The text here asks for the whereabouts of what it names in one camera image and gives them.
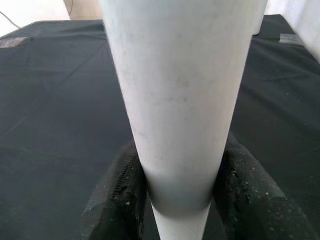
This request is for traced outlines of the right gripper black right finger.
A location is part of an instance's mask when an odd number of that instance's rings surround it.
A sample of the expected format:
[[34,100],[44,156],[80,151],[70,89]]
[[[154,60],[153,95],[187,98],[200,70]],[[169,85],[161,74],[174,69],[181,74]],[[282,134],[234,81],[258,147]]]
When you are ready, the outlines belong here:
[[229,132],[213,188],[228,240],[311,240],[313,227],[249,150]]

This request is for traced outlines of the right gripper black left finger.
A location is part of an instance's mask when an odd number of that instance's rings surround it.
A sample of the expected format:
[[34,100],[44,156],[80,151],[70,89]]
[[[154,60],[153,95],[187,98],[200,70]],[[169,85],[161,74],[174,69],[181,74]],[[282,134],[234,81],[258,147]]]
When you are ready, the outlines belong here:
[[134,141],[123,146],[81,215],[79,240],[141,240],[147,181]]

